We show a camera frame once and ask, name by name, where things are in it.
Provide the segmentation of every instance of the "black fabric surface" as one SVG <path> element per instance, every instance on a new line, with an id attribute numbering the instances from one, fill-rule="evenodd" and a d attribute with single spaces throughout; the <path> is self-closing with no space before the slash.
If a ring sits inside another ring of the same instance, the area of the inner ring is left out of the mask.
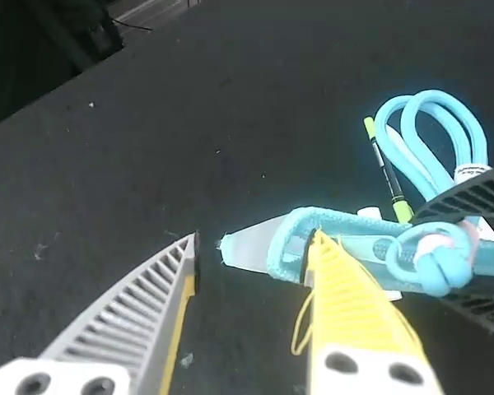
<path id="1" fill-rule="evenodd" d="M 426 88 L 478 116 L 494 164 L 494 1 L 209 0 L 13 115 L 0 364 L 38 355 L 173 233 L 199 229 L 179 346 L 194 360 L 171 393 L 304 393 L 289 344 L 305 289 L 221 266 L 214 243 L 303 205 L 391 218 L 361 121 Z M 424 296 L 399 305 L 446 393 L 494 393 L 494 335 Z"/>

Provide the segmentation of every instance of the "yellow string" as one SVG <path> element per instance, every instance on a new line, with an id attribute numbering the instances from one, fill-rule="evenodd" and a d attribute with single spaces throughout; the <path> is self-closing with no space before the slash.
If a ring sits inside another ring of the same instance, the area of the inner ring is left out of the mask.
<path id="1" fill-rule="evenodd" d="M 299 356 L 304 350 L 305 346 L 307 346 L 307 342 L 311 339 L 311 333 L 313 332 L 313 330 L 311 328 L 311 323 L 310 323 L 307 329 L 305 330 L 304 338 L 301 340 L 298 346 L 296 345 L 298 332 L 300 331 L 300 326 L 302 324 L 302 319 L 304 318 L 305 311 L 310 306 L 312 299 L 313 299 L 313 290 L 311 290 L 310 294 L 307 295 L 307 297 L 305 298 L 304 304 L 302 305 L 300 311 L 298 312 L 298 316 L 296 317 L 295 329 L 293 330 L 293 338 L 291 339 L 291 353 L 294 356 Z"/>

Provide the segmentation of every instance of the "pen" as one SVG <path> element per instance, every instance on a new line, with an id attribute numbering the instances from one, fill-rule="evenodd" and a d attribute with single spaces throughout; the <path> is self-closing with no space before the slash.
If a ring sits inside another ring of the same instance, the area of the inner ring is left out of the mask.
<path id="1" fill-rule="evenodd" d="M 379 167 L 382 169 L 386 183 L 388 184 L 389 193 L 392 197 L 392 206 L 394 208 L 397 221 L 401 224 L 408 223 L 413 217 L 413 211 L 406 198 L 403 195 L 403 190 L 395 176 L 394 168 L 388 159 L 384 158 L 380 153 L 380 148 L 375 139 L 375 124 L 372 117 L 364 118 L 364 127 L 368 132 L 371 146 L 375 152 L 375 157 L 379 161 Z"/>

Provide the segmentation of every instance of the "black cable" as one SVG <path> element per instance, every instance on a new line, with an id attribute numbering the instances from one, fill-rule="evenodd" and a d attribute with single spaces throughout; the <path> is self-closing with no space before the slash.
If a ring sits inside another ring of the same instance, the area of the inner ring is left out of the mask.
<path id="1" fill-rule="evenodd" d="M 115 23 L 119 23 L 120 25 L 123 25 L 123 26 L 132 27 L 134 29 L 140 29 L 140 30 L 146 30 L 146 31 L 154 31 L 150 27 L 130 25 L 129 23 L 119 21 L 119 20 L 117 20 L 115 18 L 112 18 L 112 21 L 114 21 Z"/>

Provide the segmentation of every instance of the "white label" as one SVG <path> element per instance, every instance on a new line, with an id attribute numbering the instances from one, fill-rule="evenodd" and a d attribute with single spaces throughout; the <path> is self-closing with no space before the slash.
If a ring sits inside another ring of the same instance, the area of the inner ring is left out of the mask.
<path id="1" fill-rule="evenodd" d="M 479 218 L 478 233 L 481 239 L 494 241 L 494 229 L 488 225 L 488 222 L 483 217 Z"/>
<path id="2" fill-rule="evenodd" d="M 487 170 L 490 170 L 492 167 L 488 165 L 481 165 L 476 163 L 469 163 L 466 165 L 461 165 L 455 168 L 454 171 L 454 183 L 461 184 L 465 182 L 467 179 L 471 179 L 481 173 L 485 173 Z"/>

